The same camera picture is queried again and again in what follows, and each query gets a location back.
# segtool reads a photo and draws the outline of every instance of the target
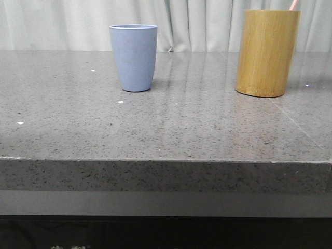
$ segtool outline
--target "cup rim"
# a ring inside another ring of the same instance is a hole
[[[109,27],[111,29],[119,29],[119,30],[139,30],[139,29],[155,29],[157,26],[150,24],[125,24],[125,25],[112,25]]]

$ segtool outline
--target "curtain fold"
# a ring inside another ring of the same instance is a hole
[[[292,0],[0,0],[0,49],[110,51],[109,26],[158,25],[158,51],[237,52],[244,10]],[[331,52],[330,0],[301,0],[296,51]]]

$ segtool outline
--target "pen holder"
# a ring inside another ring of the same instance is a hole
[[[236,91],[257,97],[285,93],[299,17],[299,11],[245,11]]]

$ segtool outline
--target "gray countertop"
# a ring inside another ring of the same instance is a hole
[[[0,51],[0,190],[330,193],[331,53],[278,98],[235,92],[237,59],[158,53],[130,93],[111,52]]]

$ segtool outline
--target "blue cup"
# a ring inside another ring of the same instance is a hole
[[[157,26],[110,26],[115,66],[124,91],[149,90],[155,72]]]

